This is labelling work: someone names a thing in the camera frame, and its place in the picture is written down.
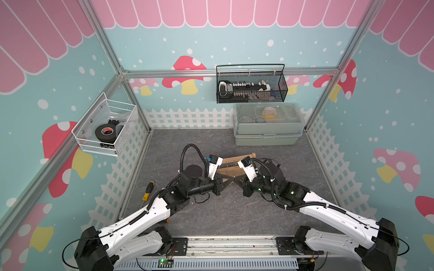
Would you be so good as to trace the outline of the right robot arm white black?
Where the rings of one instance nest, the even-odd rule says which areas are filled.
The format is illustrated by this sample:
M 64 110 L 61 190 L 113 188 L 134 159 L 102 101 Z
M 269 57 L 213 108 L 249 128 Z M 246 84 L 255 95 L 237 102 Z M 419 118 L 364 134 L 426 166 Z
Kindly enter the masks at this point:
M 338 230 L 327 233 L 302 226 L 293 237 L 299 254 L 314 251 L 351 257 L 371 271 L 394 271 L 400 243 L 396 226 L 385 218 L 369 219 L 339 207 L 308 187 L 285 179 L 278 164 L 271 159 L 245 157 L 238 161 L 245 177 L 239 181 L 243 194 L 259 192 L 270 195 L 269 202 L 285 211 L 295 211 L 316 218 Z

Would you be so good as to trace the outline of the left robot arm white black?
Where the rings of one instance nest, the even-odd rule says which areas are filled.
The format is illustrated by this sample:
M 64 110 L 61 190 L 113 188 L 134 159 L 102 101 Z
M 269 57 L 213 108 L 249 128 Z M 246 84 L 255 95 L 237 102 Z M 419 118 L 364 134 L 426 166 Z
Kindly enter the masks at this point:
M 100 230 L 91 226 L 82 232 L 76 240 L 74 268 L 78 271 L 112 271 L 132 257 L 168 253 L 172 239 L 164 227 L 151 231 L 149 240 L 142 232 L 167 221 L 188 206 L 196 195 L 220 195 L 235 179 L 217 173 L 222 161 L 215 155 L 204 157 L 195 144 L 186 145 L 177 176 L 156 192 L 146 206 L 113 225 Z

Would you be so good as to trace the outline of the wooden jewelry display stand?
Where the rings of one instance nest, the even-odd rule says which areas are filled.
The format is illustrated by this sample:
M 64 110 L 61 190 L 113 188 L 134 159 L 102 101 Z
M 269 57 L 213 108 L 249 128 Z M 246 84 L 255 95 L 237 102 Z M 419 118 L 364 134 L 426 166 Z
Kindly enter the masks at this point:
M 232 177 L 238 177 L 245 174 L 244 170 L 241 169 L 238 165 L 238 162 L 242 159 L 246 158 L 247 156 L 251 158 L 256 157 L 256 153 L 251 153 L 248 155 L 242 155 L 238 157 L 231 157 L 231 158 L 224 158 L 222 161 L 222 164 L 218 167 L 217 173 Z

